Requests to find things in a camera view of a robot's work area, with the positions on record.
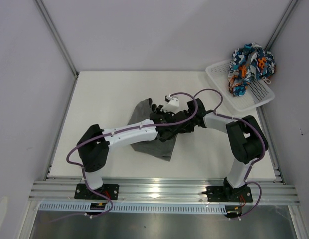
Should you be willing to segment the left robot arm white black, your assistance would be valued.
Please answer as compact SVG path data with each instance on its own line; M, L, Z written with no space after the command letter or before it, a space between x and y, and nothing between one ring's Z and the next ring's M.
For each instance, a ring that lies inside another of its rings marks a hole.
M101 129L90 126L77 143L82 161L86 194L98 199L103 194L102 168L110 152L119 147L131 146L136 152L170 161L178 134L194 131L191 120L197 112L189 109L175 112L173 104L156 105L151 98L137 103L126 127Z

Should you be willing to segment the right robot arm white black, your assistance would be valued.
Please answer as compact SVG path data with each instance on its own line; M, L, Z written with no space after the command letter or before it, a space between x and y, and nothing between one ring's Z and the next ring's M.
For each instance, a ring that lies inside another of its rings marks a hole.
M268 150L268 142L254 116L230 117L206 110L200 99L187 102L188 110L193 113L198 104L196 115L190 120L195 126L214 129L228 136L234 156L230 173L223 182L223 197L234 201L246 186L246 180L253 165L260 161Z

